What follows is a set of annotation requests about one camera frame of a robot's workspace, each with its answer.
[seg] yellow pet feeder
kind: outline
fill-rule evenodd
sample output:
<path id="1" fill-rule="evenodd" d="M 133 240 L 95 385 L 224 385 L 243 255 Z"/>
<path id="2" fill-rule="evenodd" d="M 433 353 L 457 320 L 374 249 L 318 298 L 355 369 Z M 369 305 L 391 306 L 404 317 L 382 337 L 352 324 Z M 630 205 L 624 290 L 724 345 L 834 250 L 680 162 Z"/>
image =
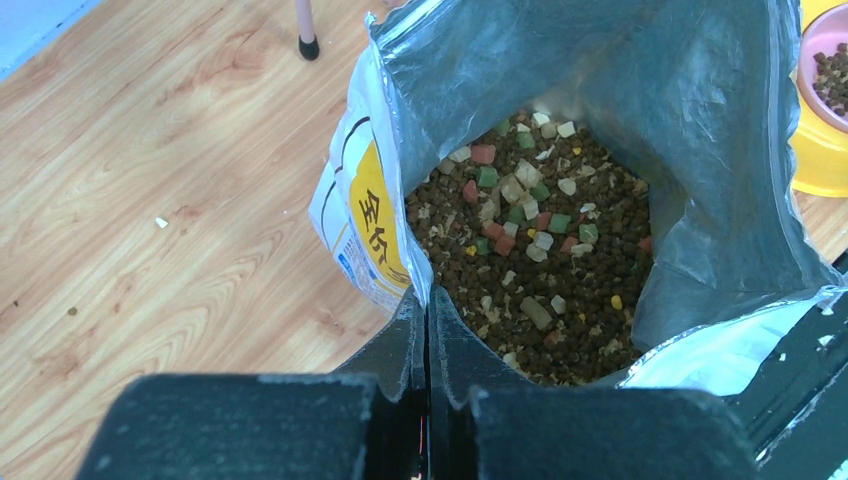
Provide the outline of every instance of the yellow pet feeder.
<path id="1" fill-rule="evenodd" d="M 801 93 L 801 119 L 791 144 L 798 158 L 793 187 L 823 197 L 848 197 L 848 115 L 836 115 L 813 90 L 813 55 L 833 55 L 848 42 L 848 3 L 802 1 L 801 56 L 796 83 Z"/>

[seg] yellow label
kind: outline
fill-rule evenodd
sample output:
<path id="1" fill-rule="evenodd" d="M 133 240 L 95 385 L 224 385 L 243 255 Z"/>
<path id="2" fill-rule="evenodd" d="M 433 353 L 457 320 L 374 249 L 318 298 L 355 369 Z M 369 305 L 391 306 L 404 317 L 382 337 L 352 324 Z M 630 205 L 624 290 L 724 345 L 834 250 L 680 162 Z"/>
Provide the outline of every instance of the yellow label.
<path id="1" fill-rule="evenodd" d="M 395 213 L 373 140 L 350 183 L 350 208 L 359 238 L 377 271 L 396 287 L 406 289 L 409 275 L 400 261 Z"/>

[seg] pink leg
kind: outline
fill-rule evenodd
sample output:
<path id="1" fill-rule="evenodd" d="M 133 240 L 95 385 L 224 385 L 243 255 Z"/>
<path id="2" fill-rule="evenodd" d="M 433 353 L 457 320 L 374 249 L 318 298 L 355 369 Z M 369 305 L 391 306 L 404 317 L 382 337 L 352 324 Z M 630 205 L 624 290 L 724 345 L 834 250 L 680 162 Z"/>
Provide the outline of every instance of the pink leg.
<path id="1" fill-rule="evenodd" d="M 318 37 L 315 36 L 315 23 L 312 21 L 312 1 L 294 0 L 297 8 L 297 27 L 300 30 L 298 47 L 300 54 L 307 60 L 318 58 Z"/>

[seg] green cube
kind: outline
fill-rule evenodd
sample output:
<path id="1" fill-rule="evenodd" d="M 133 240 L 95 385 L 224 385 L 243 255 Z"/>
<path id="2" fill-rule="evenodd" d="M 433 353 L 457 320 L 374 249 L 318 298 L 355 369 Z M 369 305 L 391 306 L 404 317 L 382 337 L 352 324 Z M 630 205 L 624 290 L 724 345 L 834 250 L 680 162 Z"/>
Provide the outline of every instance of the green cube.
<path id="1" fill-rule="evenodd" d="M 480 167 L 477 170 L 477 186 L 492 188 L 498 184 L 498 171 L 494 167 Z"/>
<path id="2" fill-rule="evenodd" d="M 492 129 L 495 133 L 497 133 L 501 137 L 505 137 L 507 133 L 509 133 L 509 129 L 512 125 L 509 124 L 509 119 L 504 119 L 503 122 L 495 125 L 495 128 Z"/>
<path id="3" fill-rule="evenodd" d="M 488 255 L 492 253 L 492 246 L 486 237 L 477 237 L 475 245 L 477 246 L 477 255 Z"/>
<path id="4" fill-rule="evenodd" d="M 544 202 L 551 196 L 551 191 L 548 190 L 548 187 L 546 187 L 544 183 L 539 182 L 535 187 L 530 189 L 530 195 L 532 195 L 537 202 Z"/>
<path id="5" fill-rule="evenodd" d="M 510 222 L 512 222 L 516 225 L 521 225 L 522 222 L 527 220 L 526 218 L 524 218 L 524 209 L 521 208 L 518 205 L 509 209 L 509 214 L 507 214 L 507 219 Z"/>
<path id="6" fill-rule="evenodd" d="M 548 231 L 551 233 L 565 233 L 568 230 L 569 223 L 571 223 L 571 215 L 555 213 L 551 215 L 551 223 L 548 224 Z"/>
<path id="7" fill-rule="evenodd" d="M 598 227 L 594 223 L 580 225 L 578 231 L 580 232 L 581 243 L 595 243 L 598 241 Z"/>
<path id="8" fill-rule="evenodd" d="M 536 148 L 536 140 L 530 132 L 521 132 L 515 136 L 518 146 L 524 149 Z"/>

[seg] bowl of kibble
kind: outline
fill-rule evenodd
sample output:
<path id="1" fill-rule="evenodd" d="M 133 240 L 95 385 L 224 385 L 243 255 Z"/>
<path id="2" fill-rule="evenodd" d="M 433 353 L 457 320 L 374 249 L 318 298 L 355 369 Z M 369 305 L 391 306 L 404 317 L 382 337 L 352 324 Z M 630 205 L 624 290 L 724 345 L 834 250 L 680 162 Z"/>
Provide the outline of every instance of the bowl of kibble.
<path id="1" fill-rule="evenodd" d="M 816 115 L 848 133 L 848 3 L 804 31 L 798 76 L 798 89 Z"/>

